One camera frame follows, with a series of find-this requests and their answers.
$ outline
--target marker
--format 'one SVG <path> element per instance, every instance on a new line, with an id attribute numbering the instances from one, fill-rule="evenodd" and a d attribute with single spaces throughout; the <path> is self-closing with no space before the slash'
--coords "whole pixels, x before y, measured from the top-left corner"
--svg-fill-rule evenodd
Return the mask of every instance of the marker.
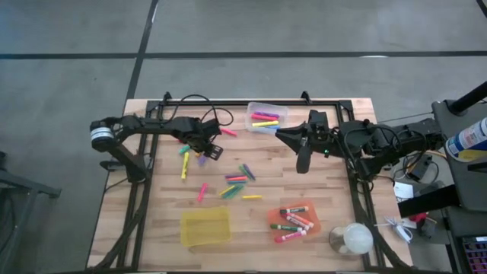
<path id="1" fill-rule="evenodd" d="M 237 133 L 235 131 L 233 131 L 233 130 L 229 130 L 229 129 L 226 129 L 226 128 L 220 128 L 220 130 L 222 132 L 227 133 L 228 135 L 232 135 L 232 136 L 237 137 Z"/>
<path id="2" fill-rule="evenodd" d="M 228 193 L 225 193 L 223 195 L 223 199 L 232 199 L 235 197 L 235 195 L 237 195 L 237 193 L 239 193 L 242 189 L 243 189 L 244 186 L 242 185 L 239 185 L 239 186 L 235 186 L 234 189 L 232 189 L 232 191 L 228 192 Z"/>
<path id="3" fill-rule="evenodd" d="M 232 180 L 246 180 L 246 179 L 247 179 L 247 176 L 227 178 L 228 181 L 232 181 Z"/>
<path id="4" fill-rule="evenodd" d="M 298 216 L 294 213 L 286 213 L 286 215 L 291 217 L 291 218 L 295 218 L 296 220 L 302 222 L 303 224 L 309 226 L 310 228 L 313 228 L 313 226 L 314 226 L 314 223 L 312 223 L 311 221 L 308 221 L 307 219 L 305 219 L 301 216 Z"/>
<path id="5" fill-rule="evenodd" d="M 286 220 L 290 221 L 291 223 L 295 224 L 295 225 L 299 225 L 301 226 L 302 228 L 304 228 L 304 230 L 309 230 L 310 227 L 308 225 L 306 225 L 305 223 L 295 219 L 295 218 L 292 218 L 291 216 L 289 215 L 283 215 L 282 217 L 284 217 Z"/>
<path id="6" fill-rule="evenodd" d="M 242 176 L 245 176 L 245 174 L 228 174 L 228 175 L 225 175 L 225 178 L 233 178 L 233 177 L 242 177 Z"/>
<path id="7" fill-rule="evenodd" d="M 189 150 L 189 146 L 188 145 L 183 146 L 183 148 L 180 149 L 180 155 L 183 155 L 188 150 Z"/>
<path id="8" fill-rule="evenodd" d="M 199 158 L 198 158 L 198 165 L 200 167 L 202 167 L 205 164 L 206 159 L 208 159 L 208 158 L 205 155 L 199 156 Z"/>
<path id="9" fill-rule="evenodd" d="M 228 184 L 239 184 L 239 183 L 246 183 L 245 180 L 238 180 L 238 181 L 228 181 Z"/>
<path id="10" fill-rule="evenodd" d="M 183 171 L 181 172 L 181 179 L 186 179 L 186 173 L 188 173 L 188 160 L 189 160 L 189 152 L 184 152 L 184 162 L 183 162 Z"/>
<path id="11" fill-rule="evenodd" d="M 247 174 L 249 174 L 251 180 L 256 180 L 256 177 L 253 175 L 252 171 L 250 171 L 249 166 L 246 164 L 242 164 L 242 167 L 245 169 Z"/>
<path id="12" fill-rule="evenodd" d="M 288 225 L 276 225 L 276 224 L 271 224 L 272 229 L 279 229 L 279 230 L 288 230 L 288 231 L 302 231 L 303 228 L 299 227 L 290 227 Z"/>
<path id="13" fill-rule="evenodd" d="M 275 237 L 274 241 L 276 243 L 282 243 L 283 241 L 291 240 L 292 238 L 301 237 L 306 235 L 306 231 L 297 231 L 295 233 L 287 234 L 284 236 Z"/>
<path id="14" fill-rule="evenodd" d="M 275 126 L 278 124 L 279 121 L 270 121 L 270 122 L 252 123 L 252 126 Z"/>
<path id="15" fill-rule="evenodd" d="M 249 195 L 249 196 L 242 196 L 242 199 L 261 199 L 262 195 Z"/>
<path id="16" fill-rule="evenodd" d="M 252 114 L 250 116 L 252 119 L 263 119 L 265 121 L 277 121 L 276 117 L 270 117 L 270 116 L 265 116 L 265 115 L 259 115 L 259 114 Z"/>
<path id="17" fill-rule="evenodd" d="M 199 192 L 199 195 L 198 195 L 198 202 L 201 202 L 203 200 L 203 194 L 205 194 L 205 190 L 206 188 L 208 187 L 208 184 L 207 183 L 204 183 L 201 187 L 201 191 Z"/>
<path id="18" fill-rule="evenodd" d="M 307 206 L 302 206 L 302 207 L 292 208 L 292 209 L 281 209 L 279 210 L 279 213 L 286 214 L 286 213 L 306 212 L 308 210 L 310 209 Z"/>
<path id="19" fill-rule="evenodd" d="M 265 113 L 263 111 L 256 111 L 254 112 L 254 114 L 257 114 L 257 115 L 264 115 L 264 116 L 269 116 L 269 117 L 275 117 L 275 118 L 279 118 L 279 114 L 274 114 L 274 113 Z"/>
<path id="20" fill-rule="evenodd" d="M 223 190 L 222 192 L 220 192 L 220 194 L 219 194 L 219 195 L 220 195 L 220 196 L 222 196 L 223 194 L 225 194 L 225 193 L 229 192 L 230 190 L 232 190 L 232 189 L 234 189 L 234 188 L 235 188 L 235 186 L 230 186 L 230 187 L 228 187 L 226 190 Z"/>

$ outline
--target white cable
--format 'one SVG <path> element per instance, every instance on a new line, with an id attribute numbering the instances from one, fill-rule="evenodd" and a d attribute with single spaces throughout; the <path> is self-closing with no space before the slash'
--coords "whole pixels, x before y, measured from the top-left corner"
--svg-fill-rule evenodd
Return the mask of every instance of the white cable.
<path id="1" fill-rule="evenodd" d="M 402 224 L 398 223 L 396 219 L 384 216 L 384 219 L 387 221 L 386 224 L 378 224 L 375 226 L 380 226 L 380 225 L 392 225 L 393 230 L 396 232 L 397 236 L 399 236 L 401 239 L 403 239 L 406 243 L 410 243 L 412 240 L 412 232 L 404 227 Z"/>

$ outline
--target yellow marker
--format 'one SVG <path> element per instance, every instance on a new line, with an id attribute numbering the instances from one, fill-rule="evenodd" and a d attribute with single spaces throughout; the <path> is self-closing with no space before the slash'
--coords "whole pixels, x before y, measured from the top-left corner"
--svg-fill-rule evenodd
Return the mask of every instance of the yellow marker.
<path id="1" fill-rule="evenodd" d="M 252 126 L 275 126 L 278 124 L 279 121 L 270 121 L 270 122 L 252 123 Z"/>
<path id="2" fill-rule="evenodd" d="M 183 172 L 181 172 L 181 179 L 186 179 L 186 173 L 188 173 L 188 160 L 189 152 L 184 152 Z"/>
<path id="3" fill-rule="evenodd" d="M 249 196 L 242 196 L 242 199 L 261 199 L 262 195 L 249 195 Z"/>
<path id="4" fill-rule="evenodd" d="M 230 191 L 234 188 L 235 188 L 235 185 L 228 187 L 226 190 L 223 190 L 222 192 L 220 192 L 220 196 L 222 196 L 223 194 L 227 193 L 228 191 Z"/>

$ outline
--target purple marker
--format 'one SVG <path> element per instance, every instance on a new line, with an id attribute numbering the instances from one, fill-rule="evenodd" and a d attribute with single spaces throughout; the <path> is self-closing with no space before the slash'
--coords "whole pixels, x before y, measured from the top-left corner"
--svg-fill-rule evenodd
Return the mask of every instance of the purple marker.
<path id="1" fill-rule="evenodd" d="M 199 158 L 198 158 L 198 165 L 200 167 L 202 167 L 205 164 L 206 159 L 207 159 L 207 157 L 205 155 L 199 156 Z"/>
<path id="2" fill-rule="evenodd" d="M 264 115 L 264 116 L 279 118 L 279 114 L 265 113 L 265 112 L 262 112 L 262 111 L 256 111 L 254 113 L 257 114 L 257 115 Z"/>
<path id="3" fill-rule="evenodd" d="M 251 180 L 256 180 L 256 177 L 250 171 L 249 166 L 247 166 L 246 164 L 242 164 L 242 165 L 243 165 L 243 168 L 245 169 L 245 171 L 249 174 L 250 179 Z"/>

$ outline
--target yellow plastic basket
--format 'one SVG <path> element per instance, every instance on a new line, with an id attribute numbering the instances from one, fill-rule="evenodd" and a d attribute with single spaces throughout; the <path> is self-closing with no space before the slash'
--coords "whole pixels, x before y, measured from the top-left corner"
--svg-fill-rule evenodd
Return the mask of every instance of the yellow plastic basket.
<path id="1" fill-rule="evenodd" d="M 184 212 L 181 218 L 181 243 L 185 247 L 216 244 L 231 239 L 226 207 Z"/>

